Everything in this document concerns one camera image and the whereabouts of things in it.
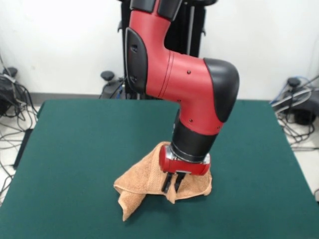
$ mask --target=black plastic panel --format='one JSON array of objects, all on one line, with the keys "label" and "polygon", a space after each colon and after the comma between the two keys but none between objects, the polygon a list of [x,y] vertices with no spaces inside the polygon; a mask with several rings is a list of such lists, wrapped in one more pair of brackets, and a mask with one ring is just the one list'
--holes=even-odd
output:
[{"label": "black plastic panel", "polygon": [[239,90],[239,74],[236,67],[227,61],[204,58],[214,88],[217,117],[226,122],[234,107]]},{"label": "black plastic panel", "polygon": [[132,0],[131,9],[153,12],[156,0]]},{"label": "black plastic panel", "polygon": [[178,120],[175,123],[170,147],[179,158],[192,163],[200,163],[210,151],[216,137],[217,134],[203,135],[191,131]]},{"label": "black plastic panel", "polygon": [[170,21],[174,21],[182,0],[160,0],[158,14]]},{"label": "black plastic panel", "polygon": [[137,93],[145,93],[148,55],[141,37],[129,27],[126,29],[125,53],[128,83]]}]

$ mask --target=red robot arm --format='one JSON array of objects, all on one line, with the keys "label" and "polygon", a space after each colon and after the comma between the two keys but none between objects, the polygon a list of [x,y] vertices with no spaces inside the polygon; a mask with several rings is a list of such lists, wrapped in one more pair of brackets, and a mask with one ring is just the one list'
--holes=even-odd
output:
[{"label": "red robot arm", "polygon": [[160,154],[161,169],[202,175],[210,165],[207,154],[236,101],[239,75],[226,61],[200,59],[165,48],[167,30],[181,2],[131,1],[126,68],[133,90],[180,104],[171,144]]}]

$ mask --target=white wall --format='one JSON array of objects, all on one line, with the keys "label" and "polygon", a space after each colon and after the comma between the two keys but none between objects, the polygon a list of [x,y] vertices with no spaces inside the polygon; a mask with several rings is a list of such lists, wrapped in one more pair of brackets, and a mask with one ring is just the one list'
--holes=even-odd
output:
[{"label": "white wall", "polygon": [[[240,98],[271,99],[287,77],[319,73],[318,0],[219,0],[201,56],[228,60]],[[123,74],[117,0],[0,0],[0,49],[31,92],[99,94]]]}]

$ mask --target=brown towel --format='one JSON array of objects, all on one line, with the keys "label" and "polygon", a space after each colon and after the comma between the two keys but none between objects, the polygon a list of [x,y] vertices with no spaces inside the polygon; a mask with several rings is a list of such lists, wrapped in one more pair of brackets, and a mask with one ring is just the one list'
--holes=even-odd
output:
[{"label": "brown towel", "polygon": [[120,193],[119,204],[123,209],[123,221],[125,221],[141,204],[146,194],[165,195],[175,203],[175,200],[191,198],[199,195],[207,196],[211,192],[212,177],[210,171],[203,176],[187,174],[176,193],[174,184],[177,175],[173,175],[167,194],[161,191],[166,173],[160,170],[159,153],[162,142],[141,161],[133,165],[121,177],[114,182],[115,189]]}]

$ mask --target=green table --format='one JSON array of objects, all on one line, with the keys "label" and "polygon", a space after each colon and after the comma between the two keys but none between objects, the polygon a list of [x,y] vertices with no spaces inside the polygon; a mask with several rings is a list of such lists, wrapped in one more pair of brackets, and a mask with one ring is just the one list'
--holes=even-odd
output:
[{"label": "green table", "polygon": [[319,238],[317,206],[267,102],[238,101],[211,154],[213,191],[147,196],[125,223],[114,180],[171,139],[177,105],[48,101],[0,208],[1,239]]}]

